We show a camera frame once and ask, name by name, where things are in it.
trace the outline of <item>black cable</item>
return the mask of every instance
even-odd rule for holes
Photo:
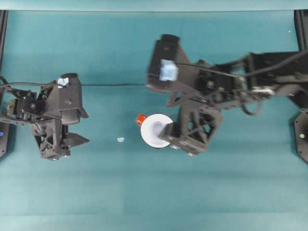
[[[258,114],[261,112],[261,110],[262,110],[262,101],[258,102],[258,108],[257,108],[254,112],[250,112],[250,111],[246,108],[244,102],[241,103],[241,109],[242,109],[243,112],[245,112],[245,114],[247,114],[247,115],[256,116],[256,115],[258,115]]]
[[[58,84],[58,83],[29,83],[29,82],[13,82],[0,85],[0,88],[8,87],[10,85],[33,85],[33,86],[44,86],[44,85],[55,85],[59,87],[66,87],[66,85]]]
[[[9,82],[5,79],[5,77],[0,76],[0,80],[3,82],[3,84],[8,84]]]
[[[208,68],[201,67],[201,66],[198,66],[198,65],[193,65],[193,64],[176,64],[176,65],[178,65],[178,66],[195,67],[195,68],[198,68],[200,70],[205,70],[205,71],[208,71],[208,72],[212,72],[212,73],[216,73],[216,74],[224,75],[224,76],[229,76],[229,77],[251,77],[251,76],[255,76],[255,75],[263,74],[265,72],[269,72],[269,71],[273,71],[273,70],[279,69],[279,68],[281,68],[281,67],[283,67],[283,66],[285,66],[285,65],[287,65],[287,64],[289,64],[291,62],[293,62],[294,60],[299,59],[300,57],[302,57],[302,56],[304,56],[306,54],[308,54],[308,50],[300,51],[299,53],[297,53],[295,55],[292,55],[291,57],[281,61],[278,64],[275,64],[275,65],[270,66],[270,67],[266,67],[266,68],[262,68],[262,69],[253,71],[253,72],[247,73],[245,75],[229,74],[229,73],[226,73],[226,72],[215,71],[215,70],[212,70],[212,69],[208,69]]]
[[[270,67],[266,67],[266,68],[262,68],[262,69],[259,69],[259,70],[256,70],[256,71],[253,71],[253,72],[250,72],[250,73],[247,73],[244,75],[244,77],[250,77],[250,76],[255,76],[255,75],[259,75],[259,74],[262,74],[262,73],[265,73],[265,72],[269,72],[269,71],[273,71],[273,70],[276,70],[276,69],[279,69],[291,62],[293,62],[294,60],[304,56],[308,54],[308,50],[304,50],[304,51],[301,51],[295,55],[292,55],[291,57],[281,61],[280,63],[278,64],[275,64],[273,66],[270,66]]]
[[[177,66],[195,67],[195,68],[198,68],[200,70],[204,70],[204,71],[207,71],[207,72],[212,72],[212,73],[219,74],[219,75],[229,76],[229,77],[243,77],[241,75],[234,75],[234,74],[230,74],[230,73],[226,73],[226,72],[222,72],[222,71],[216,71],[216,70],[208,69],[208,68],[201,67],[201,66],[198,66],[198,65],[193,65],[193,64],[176,64],[176,65]]]
[[[125,87],[125,86],[145,86],[144,83],[119,83],[119,84],[82,84],[83,87]]]

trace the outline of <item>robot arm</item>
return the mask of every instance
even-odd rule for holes
[[[170,92],[167,107],[180,106],[177,121],[158,136],[171,147],[189,155],[205,152],[222,121],[222,109],[240,107],[254,116],[262,101],[272,96],[288,97],[307,112],[308,51],[250,53],[227,64],[210,65],[204,60],[192,64],[179,40],[163,35],[156,42],[147,73],[147,88]],[[233,74],[239,70],[245,74]],[[258,103],[258,109],[250,112],[249,103]]]
[[[62,75],[58,82],[40,85],[40,92],[18,90],[2,78],[0,101],[5,93],[15,99],[8,103],[7,113],[1,111],[0,122],[31,125],[41,158],[58,160],[70,156],[69,148],[87,143],[86,138],[68,132],[68,126],[88,118],[82,107],[81,84],[77,74]]]

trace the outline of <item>mounting plate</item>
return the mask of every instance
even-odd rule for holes
[[[7,151],[9,132],[10,132],[10,124],[0,123],[0,158]]]
[[[308,114],[302,112],[293,123],[297,154],[308,163]]]

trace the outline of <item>teal cloth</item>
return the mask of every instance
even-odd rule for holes
[[[163,33],[179,35],[192,61],[298,50],[292,11],[10,12],[1,74],[48,82],[75,71],[86,84],[144,83]],[[90,118],[70,131],[90,143],[57,162],[40,159],[30,128],[17,127],[0,160],[0,230],[307,230],[308,165],[295,153],[292,102],[266,101],[255,117],[223,111],[207,153],[191,158],[149,147],[135,124],[140,112],[175,119],[167,98],[144,86],[84,86]]]

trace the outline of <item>metal frame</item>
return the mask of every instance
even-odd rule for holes
[[[299,49],[308,49],[308,10],[294,11],[295,29]]]
[[[6,25],[8,20],[8,11],[0,11],[0,72],[2,65],[2,56],[5,42]],[[0,157],[2,157],[7,152],[10,124],[0,122],[0,132],[2,136],[0,137]]]

